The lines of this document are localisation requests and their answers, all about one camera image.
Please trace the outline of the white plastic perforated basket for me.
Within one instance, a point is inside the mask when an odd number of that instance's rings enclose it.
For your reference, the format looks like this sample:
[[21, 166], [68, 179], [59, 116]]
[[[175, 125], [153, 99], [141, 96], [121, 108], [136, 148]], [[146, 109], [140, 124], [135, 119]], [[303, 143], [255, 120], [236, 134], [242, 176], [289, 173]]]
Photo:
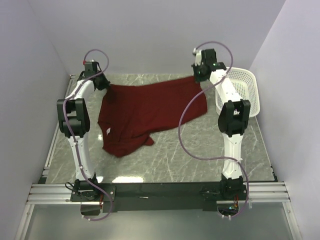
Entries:
[[249, 100], [249, 117], [257, 116], [260, 113], [260, 98], [255, 75], [247, 69], [232, 67], [228, 77], [240, 97]]

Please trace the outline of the dark red t shirt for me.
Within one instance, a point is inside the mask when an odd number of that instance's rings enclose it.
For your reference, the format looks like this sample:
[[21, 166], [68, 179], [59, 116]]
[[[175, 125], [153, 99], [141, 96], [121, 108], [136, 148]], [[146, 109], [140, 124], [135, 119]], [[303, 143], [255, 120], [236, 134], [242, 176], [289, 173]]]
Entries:
[[152, 133], [178, 127], [208, 111], [193, 76], [140, 86], [112, 84], [102, 98], [98, 125], [102, 148], [118, 158], [151, 146]]

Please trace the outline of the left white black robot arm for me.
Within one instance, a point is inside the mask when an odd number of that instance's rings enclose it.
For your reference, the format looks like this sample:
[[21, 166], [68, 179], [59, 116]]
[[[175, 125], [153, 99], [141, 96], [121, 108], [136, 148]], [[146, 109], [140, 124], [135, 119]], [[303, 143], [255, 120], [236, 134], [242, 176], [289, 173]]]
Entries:
[[86, 99], [95, 90], [107, 89], [110, 82], [97, 61], [84, 61], [83, 65], [84, 71], [81, 72], [74, 90], [64, 99], [59, 99], [56, 107], [59, 130], [70, 144], [75, 164], [76, 180], [72, 184], [72, 193], [94, 201], [108, 193], [99, 186], [90, 159], [88, 136], [91, 121]]

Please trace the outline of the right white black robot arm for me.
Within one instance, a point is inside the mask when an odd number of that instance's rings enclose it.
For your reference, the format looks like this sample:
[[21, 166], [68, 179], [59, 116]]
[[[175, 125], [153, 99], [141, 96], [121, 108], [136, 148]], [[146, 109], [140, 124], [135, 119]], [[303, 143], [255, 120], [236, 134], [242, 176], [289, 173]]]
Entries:
[[197, 82], [209, 80], [222, 101], [218, 117], [218, 128], [224, 141], [224, 165], [219, 193], [226, 200], [245, 191], [241, 163], [242, 140], [249, 123], [251, 104], [237, 92], [229, 78], [229, 71], [223, 62], [217, 62], [214, 49], [193, 50], [192, 65]]

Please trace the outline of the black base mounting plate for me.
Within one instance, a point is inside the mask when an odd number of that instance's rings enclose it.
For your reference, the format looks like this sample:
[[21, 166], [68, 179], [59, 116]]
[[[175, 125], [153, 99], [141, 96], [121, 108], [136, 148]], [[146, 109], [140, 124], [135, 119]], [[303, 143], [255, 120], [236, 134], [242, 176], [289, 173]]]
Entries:
[[94, 189], [77, 181], [70, 201], [93, 205], [104, 213], [122, 211], [203, 210], [217, 211], [219, 201], [244, 201], [248, 188], [242, 184], [212, 182], [100, 183]]

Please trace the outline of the aluminium extrusion rail frame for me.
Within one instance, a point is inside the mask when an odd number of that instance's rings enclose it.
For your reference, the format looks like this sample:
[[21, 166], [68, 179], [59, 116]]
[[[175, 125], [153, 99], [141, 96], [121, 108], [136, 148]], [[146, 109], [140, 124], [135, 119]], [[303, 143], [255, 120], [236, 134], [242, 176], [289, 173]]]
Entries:
[[[91, 130], [88, 144], [97, 178], [104, 183], [217, 181], [221, 161], [198, 161], [180, 146], [176, 129], [154, 133], [155, 144], [123, 158], [107, 154], [98, 126], [103, 91], [86, 100]], [[56, 131], [39, 183], [29, 192], [18, 240], [300, 240], [286, 185], [276, 181], [259, 125], [249, 124], [244, 166], [251, 180], [249, 207], [232, 220], [200, 209], [119, 211], [90, 222], [71, 202], [65, 182], [75, 178], [71, 148]]]

